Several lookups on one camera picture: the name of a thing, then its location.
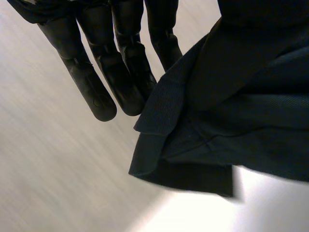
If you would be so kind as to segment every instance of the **gray floor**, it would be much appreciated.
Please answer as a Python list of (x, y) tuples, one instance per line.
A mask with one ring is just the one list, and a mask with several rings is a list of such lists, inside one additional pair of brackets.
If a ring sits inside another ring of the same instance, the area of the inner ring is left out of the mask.
[[(182, 51), (205, 35), (219, 16), (216, 0), (181, 0), (175, 34)], [(163, 69), (145, 19), (141, 37), (159, 79)], [(0, 0), (0, 88), (0, 232), (131, 231), (133, 225), (147, 224), (162, 199), (175, 197), (127, 174), (137, 118), (119, 111), (112, 122), (97, 121), (40, 30), (5, 0)], [(192, 194), (198, 202), (190, 198), (188, 210), (171, 221), (181, 227), (191, 215), (197, 223), (198, 214), (205, 227), (196, 231), (309, 231), (308, 186), (248, 171), (242, 175), (244, 205), (228, 211), (231, 204), (220, 200), (209, 207), (216, 202), (212, 196)], [(231, 224), (206, 229), (210, 222), (220, 224), (222, 212), (231, 213)], [(164, 228), (157, 231), (174, 232)]]

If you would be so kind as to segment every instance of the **dark blue cloth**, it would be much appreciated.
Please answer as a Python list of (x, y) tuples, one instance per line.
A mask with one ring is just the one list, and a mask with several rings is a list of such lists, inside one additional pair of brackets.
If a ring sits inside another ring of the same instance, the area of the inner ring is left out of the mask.
[(309, 182), (309, 47), (279, 55), (224, 102), (196, 111), (185, 88), (206, 39), (150, 96), (129, 173), (226, 197), (235, 196), (233, 165)]

